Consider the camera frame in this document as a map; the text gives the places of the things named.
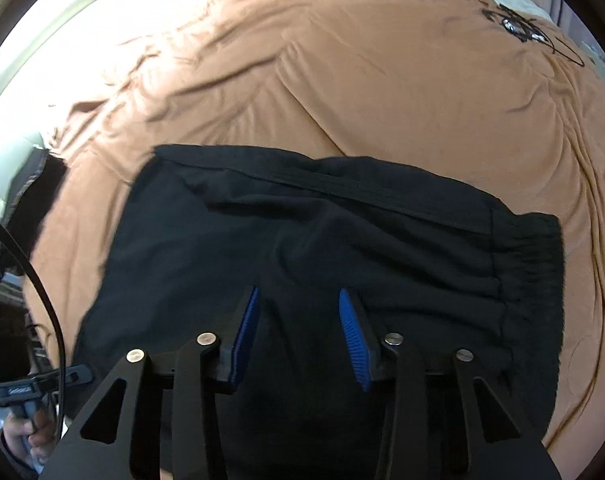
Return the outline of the person's left hand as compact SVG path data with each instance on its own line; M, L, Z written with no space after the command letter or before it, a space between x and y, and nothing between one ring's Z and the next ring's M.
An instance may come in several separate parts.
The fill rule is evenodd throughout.
M44 465L55 448L56 423L45 410L39 410L33 419L20 418L9 412L4 420L2 438L5 448L27 466Z

